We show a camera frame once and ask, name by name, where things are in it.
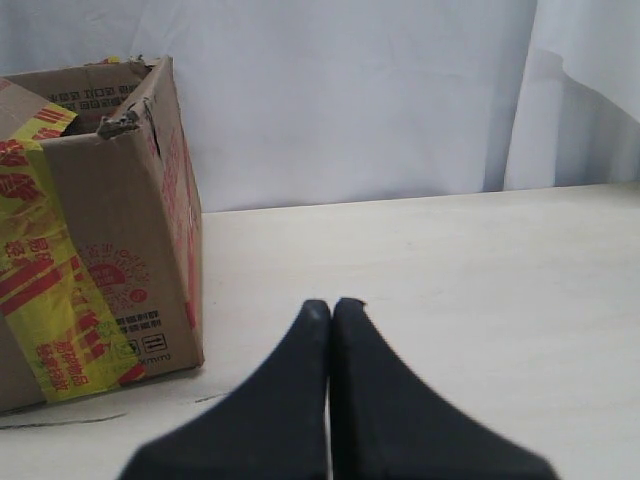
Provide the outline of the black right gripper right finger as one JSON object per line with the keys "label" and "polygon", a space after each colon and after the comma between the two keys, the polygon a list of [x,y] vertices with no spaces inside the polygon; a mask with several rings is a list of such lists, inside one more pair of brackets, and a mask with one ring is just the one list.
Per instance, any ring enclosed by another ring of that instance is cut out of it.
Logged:
{"label": "black right gripper right finger", "polygon": [[464,414],[393,351],[363,301],[335,305],[330,434],[336,479],[553,479],[543,457]]}

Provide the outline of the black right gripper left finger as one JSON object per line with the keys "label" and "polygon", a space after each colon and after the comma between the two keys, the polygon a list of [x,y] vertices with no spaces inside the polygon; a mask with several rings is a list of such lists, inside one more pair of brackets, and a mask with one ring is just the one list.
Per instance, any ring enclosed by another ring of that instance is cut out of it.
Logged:
{"label": "black right gripper left finger", "polygon": [[227,397],[140,447],[123,479],[325,479],[331,313],[307,300],[268,358]]}

